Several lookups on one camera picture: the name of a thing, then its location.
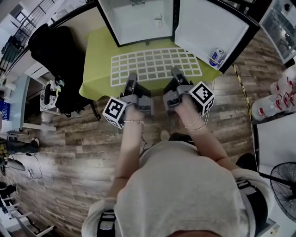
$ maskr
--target backpack strap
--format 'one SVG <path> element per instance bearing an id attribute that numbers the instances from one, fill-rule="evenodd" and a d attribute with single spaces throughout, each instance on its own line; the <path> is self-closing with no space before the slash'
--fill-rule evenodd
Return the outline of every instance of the backpack strap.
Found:
<path id="1" fill-rule="evenodd" d="M 268 208 L 265 197 L 261 191 L 253 186 L 248 180 L 236 181 L 240 190 L 241 198 L 249 216 L 250 225 L 255 224 L 255 231 L 250 236 L 257 236 L 263 229 L 267 221 Z"/>
<path id="2" fill-rule="evenodd" d="M 114 210 L 107 210 L 101 214 L 97 237 L 115 237 L 115 220 Z"/>

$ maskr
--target can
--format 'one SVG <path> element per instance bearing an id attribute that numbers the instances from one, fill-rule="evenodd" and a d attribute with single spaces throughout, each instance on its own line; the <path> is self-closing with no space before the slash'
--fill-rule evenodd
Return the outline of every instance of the can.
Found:
<path id="1" fill-rule="evenodd" d="M 219 63 L 221 61 L 221 59 L 223 57 L 223 54 L 224 54 L 223 49 L 216 48 L 216 50 L 214 51 L 214 53 L 213 53 L 213 55 L 212 55 L 212 57 L 210 59 L 210 65 L 212 65 L 213 67 L 217 66 L 216 62 Z"/>

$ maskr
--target white mini fridge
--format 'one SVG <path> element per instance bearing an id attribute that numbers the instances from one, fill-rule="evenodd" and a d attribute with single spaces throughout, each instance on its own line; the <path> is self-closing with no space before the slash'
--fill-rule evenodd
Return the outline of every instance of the white mini fridge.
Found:
<path id="1" fill-rule="evenodd" d="M 221 0 L 95 0 L 118 47 L 170 38 L 211 67 L 225 72 L 259 24 Z M 214 51 L 224 51 L 216 66 Z"/>

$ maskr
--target bracelet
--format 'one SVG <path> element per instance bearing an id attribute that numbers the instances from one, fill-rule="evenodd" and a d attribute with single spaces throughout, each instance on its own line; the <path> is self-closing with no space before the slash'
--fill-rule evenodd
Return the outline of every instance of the bracelet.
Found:
<path id="1" fill-rule="evenodd" d="M 144 125 L 144 121 L 143 120 L 125 120 L 125 123 L 137 123 L 137 124 L 143 124 Z"/>
<path id="2" fill-rule="evenodd" d="M 188 125 L 187 127 L 185 127 L 185 128 L 187 129 L 187 128 L 190 127 L 192 124 L 194 124 L 197 120 L 198 120 L 198 119 L 194 120 L 191 124 L 189 124 L 189 125 Z"/>
<path id="3" fill-rule="evenodd" d="M 200 130 L 200 129 L 202 129 L 203 127 L 205 126 L 205 124 L 203 124 L 201 127 L 199 127 L 199 128 L 196 128 L 196 129 L 188 129 L 188 128 L 186 128 L 188 131 L 197 131 L 197 130 Z"/>

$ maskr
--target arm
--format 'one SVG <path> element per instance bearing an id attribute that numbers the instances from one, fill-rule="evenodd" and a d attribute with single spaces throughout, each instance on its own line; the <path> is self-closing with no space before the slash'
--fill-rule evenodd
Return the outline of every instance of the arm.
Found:
<path id="1" fill-rule="evenodd" d="M 187 128 L 200 155 L 212 159 L 228 170 L 239 168 L 230 162 L 222 145 L 204 125 L 189 95 L 183 95 L 182 103 L 175 111 Z"/>
<path id="2" fill-rule="evenodd" d="M 142 121 L 144 114 L 133 105 L 126 108 L 126 120 Z M 140 143 L 143 124 L 137 122 L 125 123 L 121 142 L 119 159 L 117 160 L 114 181 L 107 197 L 116 198 L 129 178 L 139 169 Z"/>

